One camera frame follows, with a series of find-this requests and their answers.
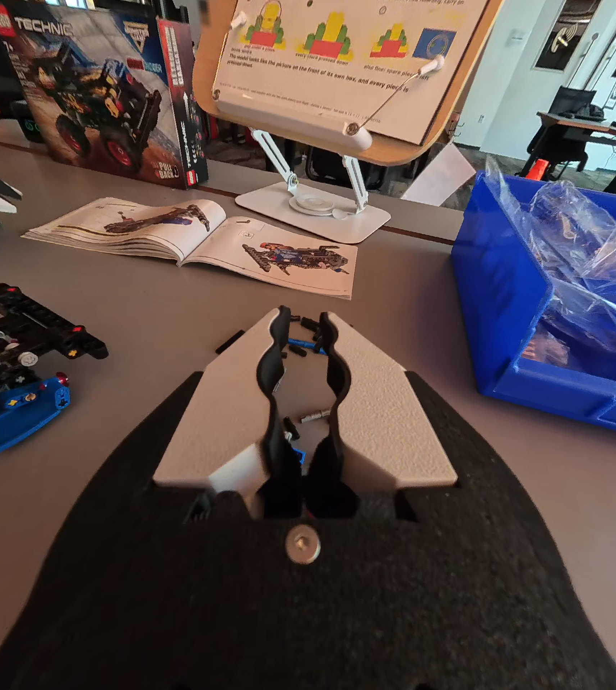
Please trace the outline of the open instruction booklet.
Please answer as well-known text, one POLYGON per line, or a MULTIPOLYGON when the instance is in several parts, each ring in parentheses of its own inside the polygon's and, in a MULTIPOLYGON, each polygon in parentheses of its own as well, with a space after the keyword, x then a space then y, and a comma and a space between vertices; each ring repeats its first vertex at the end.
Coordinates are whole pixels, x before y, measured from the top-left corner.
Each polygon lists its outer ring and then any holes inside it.
POLYGON ((99 253, 206 263, 272 285, 349 300, 357 247, 248 217, 213 200, 147 206, 115 198, 89 202, 29 228, 23 239, 99 253))

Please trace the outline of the background office desk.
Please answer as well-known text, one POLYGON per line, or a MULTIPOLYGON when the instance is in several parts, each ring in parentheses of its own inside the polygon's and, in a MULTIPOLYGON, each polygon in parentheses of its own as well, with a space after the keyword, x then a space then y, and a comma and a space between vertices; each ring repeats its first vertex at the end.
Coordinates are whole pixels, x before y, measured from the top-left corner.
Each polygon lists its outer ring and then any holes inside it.
POLYGON ((616 121, 595 121, 579 118, 575 116, 557 116, 538 113, 541 126, 526 146, 526 154, 535 159, 547 159, 550 162, 547 174, 555 179, 555 167, 566 170, 572 162, 580 173, 589 164, 586 143, 601 143, 616 148, 616 121))

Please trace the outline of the lego set box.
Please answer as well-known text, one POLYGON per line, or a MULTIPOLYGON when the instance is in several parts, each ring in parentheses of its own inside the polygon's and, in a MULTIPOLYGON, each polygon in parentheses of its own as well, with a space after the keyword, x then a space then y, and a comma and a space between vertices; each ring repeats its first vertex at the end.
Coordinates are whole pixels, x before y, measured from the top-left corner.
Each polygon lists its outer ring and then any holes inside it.
POLYGON ((0 41, 49 155, 175 189, 209 180, 187 20, 0 1, 0 41))

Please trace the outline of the blue plastic bin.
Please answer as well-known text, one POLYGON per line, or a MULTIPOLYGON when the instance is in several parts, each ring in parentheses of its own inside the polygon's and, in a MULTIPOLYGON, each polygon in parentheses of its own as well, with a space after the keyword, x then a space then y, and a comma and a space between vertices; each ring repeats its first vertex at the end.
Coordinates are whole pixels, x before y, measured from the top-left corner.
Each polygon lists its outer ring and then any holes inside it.
POLYGON ((616 381, 522 357, 553 288, 484 171, 475 176, 450 262, 478 392, 616 430, 616 381))

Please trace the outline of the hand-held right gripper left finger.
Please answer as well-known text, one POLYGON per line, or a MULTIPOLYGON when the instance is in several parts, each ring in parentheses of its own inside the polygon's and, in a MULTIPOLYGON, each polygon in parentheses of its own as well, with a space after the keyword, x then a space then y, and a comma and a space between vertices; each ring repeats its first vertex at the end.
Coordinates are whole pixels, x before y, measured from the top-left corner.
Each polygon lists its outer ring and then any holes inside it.
POLYGON ((204 367, 152 476, 158 486, 232 491, 267 518, 301 514, 301 464, 273 395, 289 322, 286 306, 272 309, 204 367))

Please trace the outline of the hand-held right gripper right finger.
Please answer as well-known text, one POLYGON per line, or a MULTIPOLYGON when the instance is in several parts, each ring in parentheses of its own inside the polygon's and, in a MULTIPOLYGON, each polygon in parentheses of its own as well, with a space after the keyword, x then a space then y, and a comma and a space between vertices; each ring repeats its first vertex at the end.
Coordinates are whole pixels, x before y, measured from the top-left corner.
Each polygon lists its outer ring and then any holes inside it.
POLYGON ((361 498, 453 486, 457 474, 415 394, 421 379, 336 313, 318 322, 335 401, 302 479, 307 511, 351 517, 361 498))

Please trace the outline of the black device with green display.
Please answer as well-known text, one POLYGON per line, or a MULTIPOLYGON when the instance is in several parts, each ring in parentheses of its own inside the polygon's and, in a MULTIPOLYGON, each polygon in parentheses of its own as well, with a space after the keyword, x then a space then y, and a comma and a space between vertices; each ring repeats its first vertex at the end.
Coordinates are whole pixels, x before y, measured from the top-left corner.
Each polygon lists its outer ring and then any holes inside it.
POLYGON ((43 137, 39 127, 30 113, 30 108, 24 99, 14 99, 10 102, 10 113, 17 120, 23 136, 29 142, 43 143, 43 137))

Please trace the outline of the white wooden book stand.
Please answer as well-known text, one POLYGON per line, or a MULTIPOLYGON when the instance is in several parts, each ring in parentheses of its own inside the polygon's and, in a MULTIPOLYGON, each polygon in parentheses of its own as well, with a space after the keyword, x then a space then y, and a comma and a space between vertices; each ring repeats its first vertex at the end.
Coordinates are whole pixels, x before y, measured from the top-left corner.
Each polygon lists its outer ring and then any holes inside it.
POLYGON ((216 107, 218 95, 213 94, 213 82, 235 3, 234 0, 206 1, 206 10, 200 10, 201 29, 193 70, 193 89, 200 107, 209 116, 248 127, 251 137, 260 145, 283 179, 283 183, 275 183, 237 196, 237 205, 327 240, 348 244, 362 241, 386 224, 390 215, 368 205, 359 161, 389 168, 403 165, 430 148, 452 114, 457 96, 484 48, 501 1, 490 0, 490 10, 484 14, 481 33, 472 41, 460 72, 457 72, 457 80, 455 80, 457 91, 450 94, 446 108, 438 113, 421 143, 408 143, 368 133, 364 127, 355 126, 346 126, 343 130, 327 130, 323 127, 326 124, 324 118, 318 120, 317 126, 298 121, 298 126, 292 129, 266 129, 263 121, 220 113, 216 107), (354 200, 301 184, 295 173, 289 170, 289 164, 279 152, 272 135, 339 155, 354 190, 354 200))

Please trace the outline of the clear plastic bags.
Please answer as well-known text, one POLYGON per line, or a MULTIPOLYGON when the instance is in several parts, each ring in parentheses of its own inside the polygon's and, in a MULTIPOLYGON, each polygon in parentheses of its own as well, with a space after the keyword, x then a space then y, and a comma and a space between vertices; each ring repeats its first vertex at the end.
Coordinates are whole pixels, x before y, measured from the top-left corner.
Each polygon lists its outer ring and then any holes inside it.
POLYGON ((553 290, 522 357, 616 381, 616 220, 570 181, 519 203, 491 157, 484 171, 553 290))

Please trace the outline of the lego truck model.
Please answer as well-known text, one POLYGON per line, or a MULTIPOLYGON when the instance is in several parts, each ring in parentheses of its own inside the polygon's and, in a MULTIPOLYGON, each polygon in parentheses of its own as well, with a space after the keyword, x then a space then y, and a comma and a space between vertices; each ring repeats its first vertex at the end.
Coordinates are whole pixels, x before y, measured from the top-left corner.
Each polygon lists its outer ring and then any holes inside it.
POLYGON ((42 378, 39 357, 57 351, 68 360, 105 359, 105 343, 19 287, 0 283, 0 452, 46 426, 70 406, 67 375, 42 378))

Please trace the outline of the white sheet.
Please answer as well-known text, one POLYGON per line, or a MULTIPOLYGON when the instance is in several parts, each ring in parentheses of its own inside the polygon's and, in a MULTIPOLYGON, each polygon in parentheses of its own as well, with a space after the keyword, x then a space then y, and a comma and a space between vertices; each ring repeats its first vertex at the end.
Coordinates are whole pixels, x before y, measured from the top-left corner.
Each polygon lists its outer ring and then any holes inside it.
POLYGON ((400 199, 440 206, 472 177, 475 177, 474 165, 453 142, 449 142, 412 180, 400 199))

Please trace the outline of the printed instruction sheet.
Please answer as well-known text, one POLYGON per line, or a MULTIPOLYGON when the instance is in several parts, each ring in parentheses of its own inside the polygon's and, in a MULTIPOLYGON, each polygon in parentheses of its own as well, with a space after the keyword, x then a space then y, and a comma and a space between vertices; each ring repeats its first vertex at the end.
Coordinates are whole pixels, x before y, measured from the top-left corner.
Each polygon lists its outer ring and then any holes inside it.
POLYGON ((213 94, 263 127, 346 126, 421 143, 490 1, 237 1, 213 94))

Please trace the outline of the black office chair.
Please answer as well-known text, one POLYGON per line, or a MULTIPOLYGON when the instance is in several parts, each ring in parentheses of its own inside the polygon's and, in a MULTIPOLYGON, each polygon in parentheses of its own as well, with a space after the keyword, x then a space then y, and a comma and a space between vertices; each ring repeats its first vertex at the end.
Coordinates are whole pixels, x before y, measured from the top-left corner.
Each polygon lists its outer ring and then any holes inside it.
MULTIPOLYGON (((548 114, 564 118, 582 118, 592 123, 604 120, 602 108, 592 105, 594 91, 572 89, 560 86, 548 114)), ((558 164, 577 162, 577 171, 585 168, 588 155, 583 139, 569 139, 569 127, 560 124, 541 124, 535 136, 526 146, 529 155, 522 173, 528 173, 536 159, 548 162, 547 173, 558 164)))

